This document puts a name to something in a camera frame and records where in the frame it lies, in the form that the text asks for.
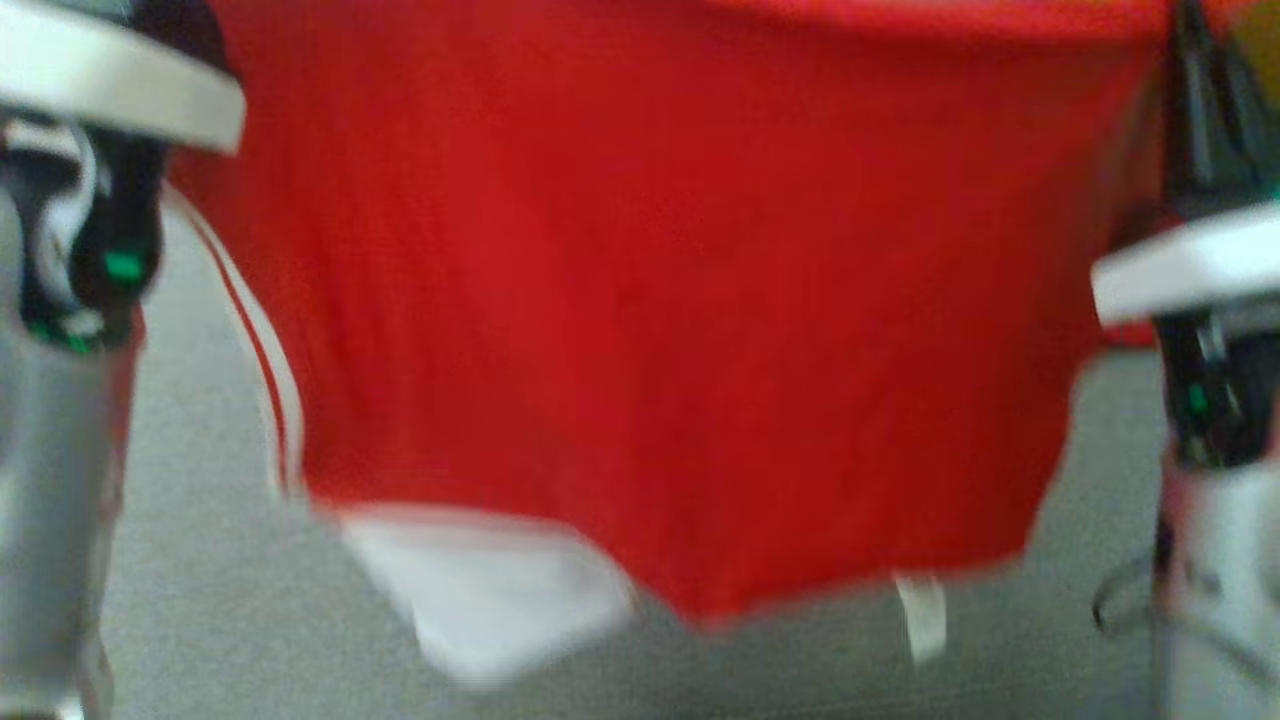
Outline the red shorts with white stripes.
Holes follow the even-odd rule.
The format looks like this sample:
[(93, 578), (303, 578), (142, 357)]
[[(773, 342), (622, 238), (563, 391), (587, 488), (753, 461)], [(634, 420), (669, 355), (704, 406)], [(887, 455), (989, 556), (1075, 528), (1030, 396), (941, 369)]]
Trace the red shorts with white stripes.
[(1170, 0), (211, 0), (172, 158), (262, 477), (489, 687), (1023, 560), (1164, 195)]

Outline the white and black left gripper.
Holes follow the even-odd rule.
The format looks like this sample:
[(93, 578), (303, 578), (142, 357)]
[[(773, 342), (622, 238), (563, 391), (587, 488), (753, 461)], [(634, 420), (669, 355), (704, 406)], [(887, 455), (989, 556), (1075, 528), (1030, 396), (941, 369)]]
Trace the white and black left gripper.
[(70, 354), (128, 343), (172, 155), (232, 155), (247, 100), (209, 0), (0, 0), (0, 193), (15, 306)]

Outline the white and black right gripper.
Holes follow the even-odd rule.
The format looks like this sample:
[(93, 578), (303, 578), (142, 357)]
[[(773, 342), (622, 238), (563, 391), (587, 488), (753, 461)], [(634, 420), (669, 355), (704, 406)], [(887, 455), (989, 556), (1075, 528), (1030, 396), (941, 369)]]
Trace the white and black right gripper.
[[(1165, 193), (1201, 217), (1216, 179), (1216, 94), (1235, 177), (1215, 206), (1280, 199), (1280, 113), (1238, 40), (1212, 32), (1201, 0), (1170, 0)], [(1180, 462), (1239, 468), (1280, 433), (1280, 202), (1170, 228), (1100, 259), (1091, 270), (1103, 328), (1148, 322), (1164, 366)]]

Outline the large yellow sofa back cushion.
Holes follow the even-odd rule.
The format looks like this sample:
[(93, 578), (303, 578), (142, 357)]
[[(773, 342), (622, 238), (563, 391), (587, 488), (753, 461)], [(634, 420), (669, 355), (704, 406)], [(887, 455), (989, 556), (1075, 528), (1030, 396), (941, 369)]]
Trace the large yellow sofa back cushion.
[(1280, 0), (1251, 0), (1231, 31), (1268, 101), (1280, 108)]

